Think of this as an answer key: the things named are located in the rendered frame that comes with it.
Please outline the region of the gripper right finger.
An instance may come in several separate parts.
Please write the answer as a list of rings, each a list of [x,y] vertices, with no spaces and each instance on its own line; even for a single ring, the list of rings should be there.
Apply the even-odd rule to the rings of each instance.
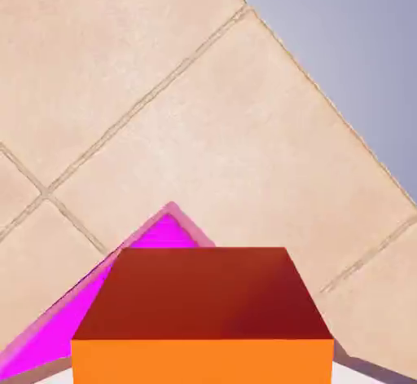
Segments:
[[[417,380],[351,356],[335,340],[331,384],[417,384]]]

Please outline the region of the small orange cube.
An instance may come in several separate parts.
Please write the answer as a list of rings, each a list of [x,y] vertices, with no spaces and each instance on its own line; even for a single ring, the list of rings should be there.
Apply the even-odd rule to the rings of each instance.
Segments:
[[[74,384],[331,384],[334,338],[284,248],[125,249]]]

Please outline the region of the large magenta box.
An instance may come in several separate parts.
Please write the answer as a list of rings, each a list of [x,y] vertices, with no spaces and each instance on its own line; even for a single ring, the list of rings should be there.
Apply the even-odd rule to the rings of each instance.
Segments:
[[[177,204],[168,203],[0,352],[0,384],[34,384],[72,366],[71,339],[123,249],[213,246]]]

